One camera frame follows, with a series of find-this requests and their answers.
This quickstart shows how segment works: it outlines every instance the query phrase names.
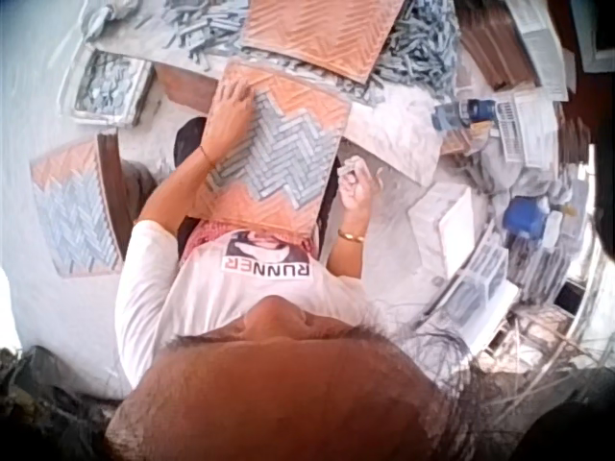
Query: woman's right hand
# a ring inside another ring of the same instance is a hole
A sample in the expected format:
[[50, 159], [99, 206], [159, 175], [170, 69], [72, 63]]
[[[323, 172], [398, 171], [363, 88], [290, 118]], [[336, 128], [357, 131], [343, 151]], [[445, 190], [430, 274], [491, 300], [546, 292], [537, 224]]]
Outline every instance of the woman's right hand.
[[211, 104], [213, 113], [203, 132], [201, 147], [208, 160], [223, 160], [250, 129], [254, 92], [246, 82], [221, 84]]
[[372, 200], [382, 189], [380, 170], [374, 178], [363, 158], [354, 156], [349, 161], [355, 164], [355, 170], [339, 178], [342, 204], [350, 213], [369, 215]]

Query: work table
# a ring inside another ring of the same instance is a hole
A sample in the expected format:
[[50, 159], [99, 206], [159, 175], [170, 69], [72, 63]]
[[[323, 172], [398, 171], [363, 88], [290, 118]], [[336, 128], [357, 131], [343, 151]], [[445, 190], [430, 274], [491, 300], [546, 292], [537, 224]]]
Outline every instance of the work table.
[[[101, 51], [219, 80], [228, 57], [208, 55], [209, 69], [205, 70], [203, 65], [188, 57], [187, 50], [179, 47], [178, 40], [164, 48], [173, 35], [173, 29], [162, 20], [162, 11], [163, 0], [143, 0], [135, 17], [108, 24], [93, 45]], [[150, 15], [149, 20], [136, 27]], [[385, 101], [375, 107], [352, 103], [344, 137], [427, 186], [431, 183], [442, 145], [440, 135], [431, 125], [431, 112], [437, 102], [418, 87], [385, 83], [382, 92]]]

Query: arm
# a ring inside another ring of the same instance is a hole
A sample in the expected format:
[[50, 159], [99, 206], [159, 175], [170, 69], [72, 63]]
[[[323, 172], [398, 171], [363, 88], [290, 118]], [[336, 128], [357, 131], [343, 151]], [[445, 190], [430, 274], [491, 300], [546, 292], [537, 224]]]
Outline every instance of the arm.
[[[372, 214], [372, 198], [381, 188], [380, 181], [372, 178], [365, 161], [355, 159], [356, 170], [339, 179], [339, 192], [344, 206], [344, 216], [339, 233], [362, 239]], [[335, 276], [361, 278], [363, 268], [363, 243], [341, 235], [333, 244], [327, 269]]]
[[252, 93], [245, 85], [221, 87], [215, 98], [217, 112], [201, 146], [154, 191], [128, 245], [115, 302], [115, 334], [120, 362], [133, 387], [152, 362], [160, 312], [177, 276], [175, 233], [195, 191], [213, 164], [232, 150], [252, 116]]
[[[339, 231], [355, 237], [363, 237], [367, 233], [368, 224], [369, 214], [363, 215], [346, 209]], [[329, 272], [337, 277], [346, 276], [360, 279], [362, 268], [363, 244], [347, 240], [338, 235], [327, 261]]]
[[199, 186], [245, 134], [252, 118], [252, 101], [252, 91], [245, 84], [223, 86], [216, 91], [212, 105], [215, 115], [206, 125], [201, 145], [154, 191], [139, 221], [155, 221], [177, 234]]

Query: tile sheet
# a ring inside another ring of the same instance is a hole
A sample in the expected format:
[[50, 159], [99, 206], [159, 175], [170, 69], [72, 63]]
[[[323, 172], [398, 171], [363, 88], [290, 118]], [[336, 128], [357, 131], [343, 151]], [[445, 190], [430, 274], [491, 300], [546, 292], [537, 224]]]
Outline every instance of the tile sheet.
[[252, 127], [209, 174], [190, 215], [311, 236], [350, 104], [284, 74], [233, 61], [223, 80], [239, 79], [255, 91]]
[[365, 83], [403, 0], [252, 0], [242, 44]]
[[38, 221], [63, 277], [117, 273], [122, 256], [105, 199], [96, 141], [31, 165]]

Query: gold bracelet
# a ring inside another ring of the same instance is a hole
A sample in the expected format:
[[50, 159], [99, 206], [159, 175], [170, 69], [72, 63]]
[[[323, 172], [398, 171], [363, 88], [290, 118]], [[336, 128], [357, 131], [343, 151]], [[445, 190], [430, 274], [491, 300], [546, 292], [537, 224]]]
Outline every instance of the gold bracelet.
[[344, 240], [348, 240], [349, 242], [363, 243], [365, 241], [365, 237], [352, 235], [351, 233], [342, 232], [341, 230], [337, 231], [337, 235], [342, 237]]

